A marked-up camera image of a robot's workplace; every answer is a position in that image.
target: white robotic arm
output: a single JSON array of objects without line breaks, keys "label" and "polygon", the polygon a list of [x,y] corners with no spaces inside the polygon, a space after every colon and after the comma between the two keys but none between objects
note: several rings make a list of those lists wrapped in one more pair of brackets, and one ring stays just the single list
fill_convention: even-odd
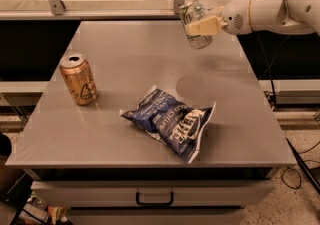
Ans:
[{"label": "white robotic arm", "polygon": [[189,35],[232,35],[267,30],[279,34],[320,35],[320,0],[232,0],[186,27]]}]

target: drawer handle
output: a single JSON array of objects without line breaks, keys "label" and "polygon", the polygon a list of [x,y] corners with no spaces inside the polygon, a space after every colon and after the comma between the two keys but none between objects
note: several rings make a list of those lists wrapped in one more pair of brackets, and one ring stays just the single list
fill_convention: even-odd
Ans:
[{"label": "drawer handle", "polygon": [[173,192],[170,192],[170,200],[169,200],[169,202],[166,202],[166,203],[143,203],[140,201],[140,192],[136,193],[136,203],[139,206],[165,207],[165,206],[172,205],[173,201],[174,201],[174,193]]}]

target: gray tabletop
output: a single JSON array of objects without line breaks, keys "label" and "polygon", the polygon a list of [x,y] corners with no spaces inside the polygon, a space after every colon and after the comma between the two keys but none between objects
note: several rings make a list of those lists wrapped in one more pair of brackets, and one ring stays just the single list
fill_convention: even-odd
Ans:
[{"label": "gray tabletop", "polygon": [[[295,159],[235,36],[189,46],[179,21],[82,22],[67,52],[86,56],[99,91],[73,103],[54,73],[7,165],[23,168],[278,167]],[[216,110],[200,154],[186,164],[120,110],[153,85],[186,104]]]}]

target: desk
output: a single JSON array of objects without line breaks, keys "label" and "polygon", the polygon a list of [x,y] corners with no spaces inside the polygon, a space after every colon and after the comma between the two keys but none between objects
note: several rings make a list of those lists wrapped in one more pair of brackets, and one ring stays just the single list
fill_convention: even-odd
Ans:
[{"label": "desk", "polygon": [[[82,22],[66,53],[70,52],[80,52],[90,62],[98,100],[88,106],[74,104],[57,69],[7,162],[10,167],[28,169],[36,180],[42,180],[34,183],[34,189],[51,204],[137,207],[134,193],[142,192],[143,185],[146,191],[155,185],[162,197],[159,200],[151,197],[151,202],[167,202],[169,196],[163,194],[169,189],[185,194],[192,188],[193,197],[202,195],[192,206],[243,207],[257,203],[272,190],[272,182],[266,179],[270,179],[275,169],[295,164],[284,134],[234,36],[222,33],[214,37],[209,47],[194,50],[180,21]],[[152,85],[192,107],[217,103],[203,133],[200,154],[190,165],[119,116],[120,110],[135,108]],[[201,187],[212,190],[210,197],[217,196],[221,189],[226,195],[237,190],[242,195],[238,192],[238,197],[235,196],[238,193],[231,194],[227,199],[220,195],[219,201],[213,201],[201,193]],[[64,190],[63,200],[58,199],[58,191],[50,193],[57,188]],[[106,200],[111,194],[107,188],[118,193],[130,188],[126,194],[132,196],[112,204]],[[104,198],[95,196],[94,201],[92,194],[97,189]],[[250,196],[252,190],[258,189],[262,189],[261,195]],[[70,190],[76,190],[77,194],[66,197]],[[175,195],[173,206],[189,206],[190,199],[179,199],[179,194],[182,195]],[[149,201],[146,195],[143,200]],[[106,210],[97,213],[100,211],[84,216],[90,219],[108,216]],[[168,217],[170,214],[166,212],[172,211],[166,209],[160,216]],[[85,224],[83,213],[74,212],[70,216],[76,224]],[[238,217],[239,212],[243,215],[242,210],[230,212],[227,217]],[[100,218],[95,224],[106,221]],[[213,220],[237,224],[237,219]],[[207,224],[206,221],[205,218],[201,224]]]}]

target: silver can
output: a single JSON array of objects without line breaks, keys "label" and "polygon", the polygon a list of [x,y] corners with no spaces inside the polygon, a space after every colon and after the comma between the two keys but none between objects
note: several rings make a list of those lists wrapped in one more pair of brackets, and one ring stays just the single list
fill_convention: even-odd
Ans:
[{"label": "silver can", "polygon": [[62,57],[60,71],[76,104],[86,105],[97,98],[98,91],[89,62],[81,54]]},{"label": "silver can", "polygon": [[[205,12],[202,4],[198,0],[194,0],[180,7],[179,16],[185,28],[191,22],[202,19]],[[204,48],[212,42],[212,36],[188,35],[187,33],[186,35],[190,46],[194,49]]]}]

